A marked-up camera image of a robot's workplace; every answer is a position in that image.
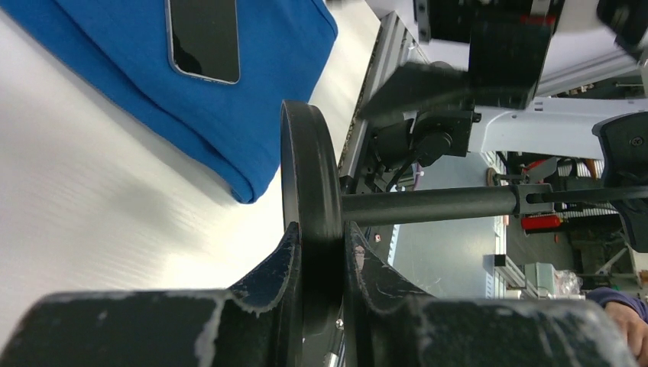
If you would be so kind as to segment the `black phone stand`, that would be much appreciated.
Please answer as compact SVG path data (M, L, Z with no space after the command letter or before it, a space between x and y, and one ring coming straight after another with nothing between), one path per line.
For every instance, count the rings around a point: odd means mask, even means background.
M444 199L455 191L458 203L476 204L468 187L402 193L343 195L331 137L322 113L304 102L281 107L283 220L300 229L303 334L311 336L344 322L345 225L365 226L446 220Z

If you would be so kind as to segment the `black phone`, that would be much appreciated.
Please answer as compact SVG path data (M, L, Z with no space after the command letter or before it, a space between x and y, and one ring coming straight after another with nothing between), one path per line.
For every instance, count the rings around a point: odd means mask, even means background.
M235 0L169 0L168 59L179 74L227 85L240 80Z

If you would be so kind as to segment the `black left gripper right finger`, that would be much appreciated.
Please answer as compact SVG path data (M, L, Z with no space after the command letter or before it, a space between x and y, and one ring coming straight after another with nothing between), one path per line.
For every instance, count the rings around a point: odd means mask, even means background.
M348 366L634 366L604 311L585 300L439 299L345 225Z

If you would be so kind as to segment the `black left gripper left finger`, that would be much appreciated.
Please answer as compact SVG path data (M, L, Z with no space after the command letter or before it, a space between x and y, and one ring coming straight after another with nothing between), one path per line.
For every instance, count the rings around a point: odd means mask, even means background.
M300 231L226 289L50 294L19 321L3 366L297 366Z

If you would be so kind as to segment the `blue cloth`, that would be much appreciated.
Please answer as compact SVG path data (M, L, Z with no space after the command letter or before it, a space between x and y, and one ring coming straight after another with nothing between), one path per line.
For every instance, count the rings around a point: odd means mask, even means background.
M322 1L239 1L240 80L170 65L163 1L3 1L2 10L73 72L253 203L280 162L280 107L306 102L337 24Z

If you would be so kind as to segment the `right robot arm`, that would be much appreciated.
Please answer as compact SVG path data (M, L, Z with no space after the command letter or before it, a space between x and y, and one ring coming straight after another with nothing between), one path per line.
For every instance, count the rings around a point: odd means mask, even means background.
M444 150L452 134L441 121L458 122L471 130L484 116L480 108L501 110L504 119L519 125L524 116L541 115L545 103L535 94L549 43L563 3L417 1L413 6L420 39L459 41L469 46L468 69L432 64L399 66L360 108L362 119L381 119L404 112L423 114L432 132L426 145ZM444 199L452 209L443 219L464 219L509 213L543 213L554 203L609 202L620 216L629 246L647 250L647 113L627 112L599 119L586 132L597 138L603 157L602 185L597 189L554 191L545 184L509 185L472 191L476 204L458 203L455 191Z

